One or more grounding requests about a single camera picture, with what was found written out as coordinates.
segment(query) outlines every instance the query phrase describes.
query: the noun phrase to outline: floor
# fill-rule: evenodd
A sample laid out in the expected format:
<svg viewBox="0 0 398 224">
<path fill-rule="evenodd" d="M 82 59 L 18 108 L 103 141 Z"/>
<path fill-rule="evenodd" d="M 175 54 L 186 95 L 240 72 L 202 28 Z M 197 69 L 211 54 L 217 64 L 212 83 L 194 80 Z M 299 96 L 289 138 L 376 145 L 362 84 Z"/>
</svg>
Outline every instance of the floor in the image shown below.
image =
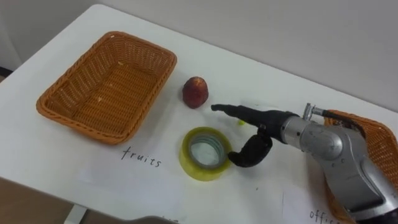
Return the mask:
<svg viewBox="0 0 398 224">
<path fill-rule="evenodd" d="M 5 78 L 0 69 L 0 82 Z M 5 224 L 62 224 L 72 204 L 36 192 L 21 185 L 0 179 L 0 223 Z M 122 222 L 97 212 L 86 213 L 81 224 L 161 224 L 169 223 L 153 218 Z"/>
</svg>

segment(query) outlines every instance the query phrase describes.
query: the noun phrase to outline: wicker basket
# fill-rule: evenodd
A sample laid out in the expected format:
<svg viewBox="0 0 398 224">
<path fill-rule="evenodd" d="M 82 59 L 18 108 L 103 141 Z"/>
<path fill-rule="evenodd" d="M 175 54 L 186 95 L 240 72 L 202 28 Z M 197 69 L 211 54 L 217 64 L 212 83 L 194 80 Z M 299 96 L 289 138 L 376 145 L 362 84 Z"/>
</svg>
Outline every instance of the wicker basket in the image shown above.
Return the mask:
<svg viewBox="0 0 398 224">
<path fill-rule="evenodd" d="M 366 133 L 366 144 L 368 146 L 370 160 L 382 170 L 384 175 L 386 175 L 398 190 L 398 144 L 391 130 L 381 123 L 354 114 L 335 110 L 331 110 L 331 112 L 351 118 L 362 126 Z M 339 125 L 339 121 L 325 118 L 325 125 Z M 327 185 L 326 197 L 328 199 L 329 208 L 336 218 L 344 222 L 354 223 L 354 221 L 347 216 L 343 207 L 336 201 Z"/>
<path fill-rule="evenodd" d="M 43 93 L 37 111 L 99 141 L 127 141 L 176 63 L 169 50 L 108 32 Z"/>
</svg>

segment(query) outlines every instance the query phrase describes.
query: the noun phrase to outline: tape roll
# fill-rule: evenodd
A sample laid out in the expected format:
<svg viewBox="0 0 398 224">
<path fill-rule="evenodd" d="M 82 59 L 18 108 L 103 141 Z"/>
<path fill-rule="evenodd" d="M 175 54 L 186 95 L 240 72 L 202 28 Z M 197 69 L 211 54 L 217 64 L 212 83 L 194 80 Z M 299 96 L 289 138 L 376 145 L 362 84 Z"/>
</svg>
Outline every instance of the tape roll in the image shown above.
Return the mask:
<svg viewBox="0 0 398 224">
<path fill-rule="evenodd" d="M 182 169 L 190 177 L 210 181 L 217 179 L 231 165 L 227 157 L 231 151 L 231 144 L 223 133 L 214 128 L 199 127 L 184 137 L 178 157 Z"/>
</svg>

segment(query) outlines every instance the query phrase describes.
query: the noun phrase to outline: white table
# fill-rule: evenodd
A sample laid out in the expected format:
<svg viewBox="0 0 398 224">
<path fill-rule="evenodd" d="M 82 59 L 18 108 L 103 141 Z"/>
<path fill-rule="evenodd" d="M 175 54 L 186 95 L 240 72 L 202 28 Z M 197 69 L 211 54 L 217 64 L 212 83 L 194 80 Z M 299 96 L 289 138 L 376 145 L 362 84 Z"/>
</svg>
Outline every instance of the white table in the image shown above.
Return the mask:
<svg viewBox="0 0 398 224">
<path fill-rule="evenodd" d="M 110 30 L 149 40 L 178 57 L 139 132 L 118 146 L 82 137 L 35 110 L 44 90 Z M 188 109 L 178 98 L 181 86 L 195 75 L 210 89 L 199 110 Z M 123 220 L 154 215 L 180 223 L 283 223 L 284 186 L 323 188 L 318 166 L 299 150 L 276 142 L 260 165 L 232 167 L 205 183 L 191 179 L 178 163 L 183 136 L 197 126 L 219 129 L 239 150 L 254 130 L 237 127 L 235 119 L 211 112 L 209 105 L 247 102 L 298 114 L 311 102 L 378 120 L 395 133 L 398 128 L 397 113 L 94 5 L 0 84 L 0 177 Z M 151 166 L 132 153 L 161 163 Z"/>
</svg>

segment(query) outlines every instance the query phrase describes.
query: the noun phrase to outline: table leg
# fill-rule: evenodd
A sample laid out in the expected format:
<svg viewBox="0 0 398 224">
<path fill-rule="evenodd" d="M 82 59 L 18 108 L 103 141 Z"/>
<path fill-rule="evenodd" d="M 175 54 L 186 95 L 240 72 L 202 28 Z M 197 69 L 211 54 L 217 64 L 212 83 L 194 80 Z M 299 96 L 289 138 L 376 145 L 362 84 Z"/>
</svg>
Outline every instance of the table leg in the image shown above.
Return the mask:
<svg viewBox="0 0 398 224">
<path fill-rule="evenodd" d="M 87 208 L 85 207 L 73 205 L 73 208 L 70 210 L 69 215 L 63 224 L 79 224 L 86 211 Z"/>
</svg>

